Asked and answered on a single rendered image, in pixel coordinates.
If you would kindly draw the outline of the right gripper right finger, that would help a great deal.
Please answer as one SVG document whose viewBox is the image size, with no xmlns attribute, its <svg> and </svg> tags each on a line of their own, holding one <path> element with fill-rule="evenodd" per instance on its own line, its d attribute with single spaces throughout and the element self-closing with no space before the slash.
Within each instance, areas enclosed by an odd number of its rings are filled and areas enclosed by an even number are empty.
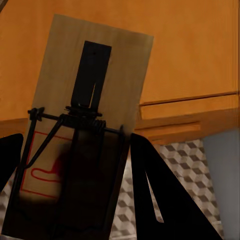
<svg viewBox="0 0 240 240">
<path fill-rule="evenodd" d="M 130 144 L 137 240 L 223 240 L 150 141 L 132 133 Z"/>
</svg>

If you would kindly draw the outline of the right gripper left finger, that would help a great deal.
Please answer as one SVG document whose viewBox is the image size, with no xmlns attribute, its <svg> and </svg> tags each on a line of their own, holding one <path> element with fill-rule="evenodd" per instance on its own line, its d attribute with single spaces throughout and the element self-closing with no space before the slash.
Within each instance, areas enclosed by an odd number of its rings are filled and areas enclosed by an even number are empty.
<svg viewBox="0 0 240 240">
<path fill-rule="evenodd" d="M 21 161 L 22 133 L 0 138 L 0 193 Z"/>
</svg>

